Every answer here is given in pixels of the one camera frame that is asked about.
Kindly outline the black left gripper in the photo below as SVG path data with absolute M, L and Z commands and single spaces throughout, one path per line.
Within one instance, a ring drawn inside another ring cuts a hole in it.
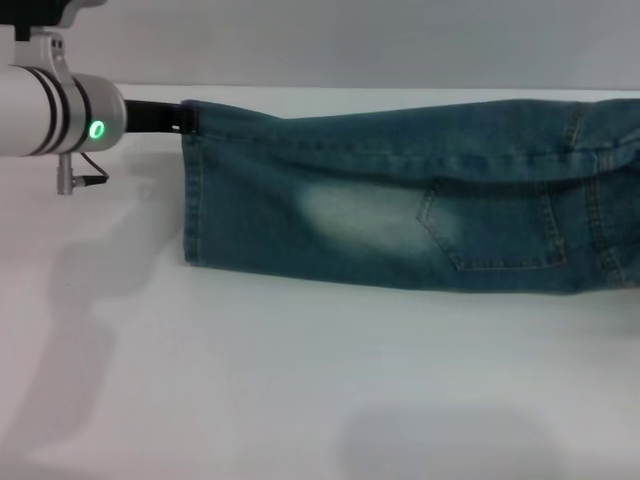
M 190 135 L 198 132 L 198 108 L 194 105 L 126 100 L 126 133 L 176 133 Z

